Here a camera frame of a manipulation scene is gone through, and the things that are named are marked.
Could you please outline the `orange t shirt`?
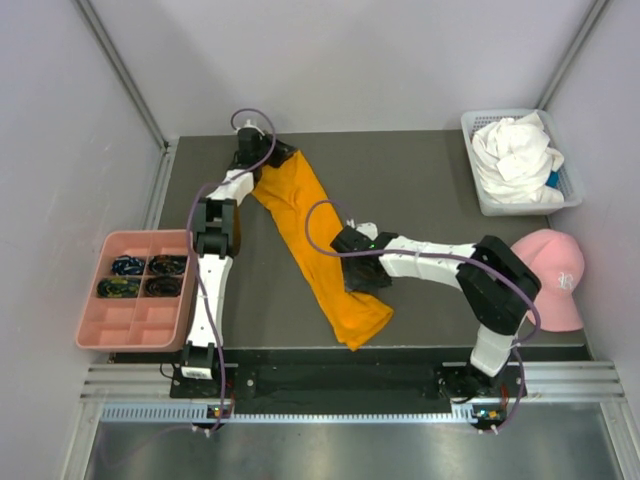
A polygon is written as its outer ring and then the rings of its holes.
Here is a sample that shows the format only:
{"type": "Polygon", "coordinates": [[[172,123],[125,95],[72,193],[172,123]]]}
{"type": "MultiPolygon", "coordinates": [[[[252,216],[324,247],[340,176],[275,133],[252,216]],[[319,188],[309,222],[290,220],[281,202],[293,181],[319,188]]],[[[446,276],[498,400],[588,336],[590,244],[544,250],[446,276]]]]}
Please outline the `orange t shirt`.
{"type": "Polygon", "coordinates": [[[366,293],[344,287],[341,262],[328,250],[343,224],[303,153],[281,167],[265,165],[253,196],[271,214],[338,342],[356,351],[391,320],[394,310],[366,293]]]}

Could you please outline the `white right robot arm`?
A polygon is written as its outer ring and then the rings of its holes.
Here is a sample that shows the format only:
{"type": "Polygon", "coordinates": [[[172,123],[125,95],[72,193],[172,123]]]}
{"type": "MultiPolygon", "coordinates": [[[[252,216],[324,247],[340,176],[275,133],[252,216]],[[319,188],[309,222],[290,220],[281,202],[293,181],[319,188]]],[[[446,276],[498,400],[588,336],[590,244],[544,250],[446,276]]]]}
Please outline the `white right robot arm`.
{"type": "Polygon", "coordinates": [[[501,239],[486,235],[476,243],[437,244],[366,224],[344,227],[330,248],[340,256],[348,291],[375,294],[395,278],[414,278],[462,292],[479,328],[466,365],[437,373],[442,394],[468,399],[490,395],[502,385],[541,282],[501,239]]]}

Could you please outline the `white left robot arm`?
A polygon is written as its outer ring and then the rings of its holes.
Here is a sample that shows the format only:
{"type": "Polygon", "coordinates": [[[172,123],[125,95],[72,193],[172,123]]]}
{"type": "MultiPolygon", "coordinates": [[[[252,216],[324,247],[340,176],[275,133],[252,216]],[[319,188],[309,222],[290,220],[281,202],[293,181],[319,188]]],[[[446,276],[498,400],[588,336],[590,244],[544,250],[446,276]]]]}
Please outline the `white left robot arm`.
{"type": "Polygon", "coordinates": [[[237,149],[224,179],[199,190],[187,223],[195,279],[192,321],[180,361],[183,379],[205,396],[226,396],[221,319],[226,286],[241,247],[239,207],[265,166],[281,167],[296,149],[251,123],[236,130],[237,149]]]}

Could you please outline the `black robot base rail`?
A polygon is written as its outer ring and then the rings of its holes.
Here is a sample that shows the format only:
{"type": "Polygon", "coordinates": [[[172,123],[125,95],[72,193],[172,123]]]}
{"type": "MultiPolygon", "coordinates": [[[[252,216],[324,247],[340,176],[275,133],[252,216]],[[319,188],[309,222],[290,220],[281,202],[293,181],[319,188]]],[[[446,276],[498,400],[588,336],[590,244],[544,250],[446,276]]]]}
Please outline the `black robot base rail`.
{"type": "Polygon", "coordinates": [[[205,400],[208,416],[225,414],[357,415],[444,413],[451,404],[487,399],[504,407],[519,390],[521,375],[509,366],[496,380],[482,380],[463,364],[239,364],[226,369],[226,396],[176,372],[174,399],[205,400]]]}

